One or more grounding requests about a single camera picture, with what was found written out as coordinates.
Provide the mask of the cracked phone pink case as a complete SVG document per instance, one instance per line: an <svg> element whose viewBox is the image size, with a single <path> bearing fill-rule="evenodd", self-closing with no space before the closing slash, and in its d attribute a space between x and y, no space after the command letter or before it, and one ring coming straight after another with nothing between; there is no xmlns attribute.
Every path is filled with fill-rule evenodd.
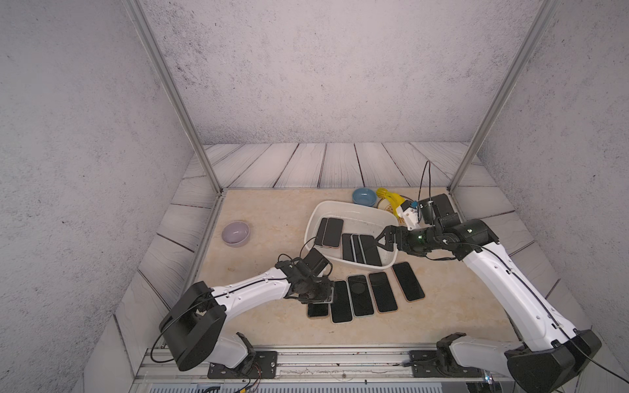
<svg viewBox="0 0 629 393"><path fill-rule="evenodd" d="M307 305L307 317L309 319L323 319L329 316L327 303L311 303Z"/></svg>

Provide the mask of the black phone dark case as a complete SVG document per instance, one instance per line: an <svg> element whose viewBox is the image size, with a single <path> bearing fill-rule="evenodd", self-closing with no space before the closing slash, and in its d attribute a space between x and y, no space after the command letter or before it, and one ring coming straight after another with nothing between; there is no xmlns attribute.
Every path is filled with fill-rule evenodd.
<svg viewBox="0 0 629 393"><path fill-rule="evenodd" d="M383 266L378 246L373 236L352 234L351 240L355 262L363 265Z"/></svg>

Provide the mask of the black phone cream case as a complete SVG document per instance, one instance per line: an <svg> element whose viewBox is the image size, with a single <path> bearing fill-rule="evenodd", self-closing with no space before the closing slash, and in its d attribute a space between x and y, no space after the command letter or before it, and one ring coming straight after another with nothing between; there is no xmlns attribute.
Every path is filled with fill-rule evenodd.
<svg viewBox="0 0 629 393"><path fill-rule="evenodd" d="M344 324L352 321L352 303L346 281L334 281L334 300L330 305L330 311L334 324Z"/></svg>

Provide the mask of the white plastic storage box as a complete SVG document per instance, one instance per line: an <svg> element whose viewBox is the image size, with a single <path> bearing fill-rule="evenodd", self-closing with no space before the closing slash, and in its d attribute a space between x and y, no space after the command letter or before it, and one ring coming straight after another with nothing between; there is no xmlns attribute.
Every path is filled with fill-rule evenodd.
<svg viewBox="0 0 629 393"><path fill-rule="evenodd" d="M396 248L392 252L389 252L378 247L382 265L373 266L344 260L342 258L342 245L337 248L316 246L311 239L319 232L320 222L324 218L342 219L344 221L342 234L371 235L378 237L387 226L398 226L396 217L391 213L348 202L322 201L311 214L308 225L306 226L304 242L308 241L308 244L306 244L308 251L313 247L316 248L333 264L339 263L369 271L382 271L390 268L396 262L398 257L398 250Z"/></svg>

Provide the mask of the black phone pink case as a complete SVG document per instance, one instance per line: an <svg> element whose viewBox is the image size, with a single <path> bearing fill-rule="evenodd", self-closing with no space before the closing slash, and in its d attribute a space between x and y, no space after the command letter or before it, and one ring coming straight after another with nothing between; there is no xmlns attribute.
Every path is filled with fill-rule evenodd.
<svg viewBox="0 0 629 393"><path fill-rule="evenodd" d="M394 264L392 269L408 302L419 301L425 298L424 290L408 262Z"/></svg>
<svg viewBox="0 0 629 393"><path fill-rule="evenodd" d="M384 272L370 273L369 280L378 312L389 313L397 311L398 306L388 275Z"/></svg>

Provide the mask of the black phone green case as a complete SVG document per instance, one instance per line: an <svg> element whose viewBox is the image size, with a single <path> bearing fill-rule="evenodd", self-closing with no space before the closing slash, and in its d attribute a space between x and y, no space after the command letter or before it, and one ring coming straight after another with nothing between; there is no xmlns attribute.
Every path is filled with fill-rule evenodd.
<svg viewBox="0 0 629 393"><path fill-rule="evenodd" d="M353 275L347 278L355 317L374 315L373 301L365 275Z"/></svg>

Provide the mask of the black phone lilac case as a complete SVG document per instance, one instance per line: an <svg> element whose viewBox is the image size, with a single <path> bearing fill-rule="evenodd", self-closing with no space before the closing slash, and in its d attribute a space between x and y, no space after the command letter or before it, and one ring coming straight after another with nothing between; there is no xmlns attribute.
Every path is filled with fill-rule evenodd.
<svg viewBox="0 0 629 393"><path fill-rule="evenodd" d="M314 242L316 246L323 245L324 234L327 228L327 222L328 222L327 218L322 218L319 223L319 227L318 227L317 234L315 237L315 242Z"/></svg>

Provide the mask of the black phone pink edge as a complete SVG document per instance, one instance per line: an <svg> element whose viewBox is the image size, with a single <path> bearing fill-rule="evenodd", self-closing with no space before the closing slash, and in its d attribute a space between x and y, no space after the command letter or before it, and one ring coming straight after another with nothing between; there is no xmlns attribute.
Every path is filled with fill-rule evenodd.
<svg viewBox="0 0 629 393"><path fill-rule="evenodd" d="M342 234L342 259L350 262L355 261L352 236Z"/></svg>

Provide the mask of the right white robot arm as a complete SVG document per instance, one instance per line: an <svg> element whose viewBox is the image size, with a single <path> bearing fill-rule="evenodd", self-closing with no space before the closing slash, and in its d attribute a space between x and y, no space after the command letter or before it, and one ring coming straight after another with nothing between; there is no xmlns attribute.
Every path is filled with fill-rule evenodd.
<svg viewBox="0 0 629 393"><path fill-rule="evenodd" d="M450 334L437 343L441 373L453 376L477 368L510 377L526 392L553 392L592 363L602 347L599 337L590 329L577 329L545 299L484 221L461 221L445 194L416 203L385 188L376 194L405 221L383 229L376 238L379 247L417 257L451 252L485 283L521 337L518 342L496 342Z"/></svg>

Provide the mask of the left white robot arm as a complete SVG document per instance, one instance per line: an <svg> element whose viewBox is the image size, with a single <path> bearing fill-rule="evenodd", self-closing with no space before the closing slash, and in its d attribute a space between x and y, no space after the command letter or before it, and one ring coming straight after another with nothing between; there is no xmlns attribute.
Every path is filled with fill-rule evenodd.
<svg viewBox="0 0 629 393"><path fill-rule="evenodd" d="M159 325L172 360L181 372L208 360L242 375L253 369L256 352L228 322L240 314L281 299L327 304L334 299L329 279L333 265L316 250L304 259L280 260L253 278L222 287L194 283Z"/></svg>

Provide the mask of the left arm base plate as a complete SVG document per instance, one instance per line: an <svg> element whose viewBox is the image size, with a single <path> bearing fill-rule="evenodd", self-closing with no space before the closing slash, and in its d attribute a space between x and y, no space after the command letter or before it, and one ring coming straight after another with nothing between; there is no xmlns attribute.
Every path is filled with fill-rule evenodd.
<svg viewBox="0 0 629 393"><path fill-rule="evenodd" d="M257 351L254 355L248 355L236 368L227 368L224 365L210 363L207 377L211 380L218 379L275 379L277 375L278 352Z"/></svg>

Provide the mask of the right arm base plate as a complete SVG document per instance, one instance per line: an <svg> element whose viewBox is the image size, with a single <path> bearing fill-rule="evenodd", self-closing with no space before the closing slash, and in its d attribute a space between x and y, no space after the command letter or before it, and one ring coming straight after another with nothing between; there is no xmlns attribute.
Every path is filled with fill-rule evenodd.
<svg viewBox="0 0 629 393"><path fill-rule="evenodd" d="M403 363L410 367L414 378L481 378L484 376L478 368L465 368L455 362L454 357L447 351L412 350L410 359Z"/></svg>

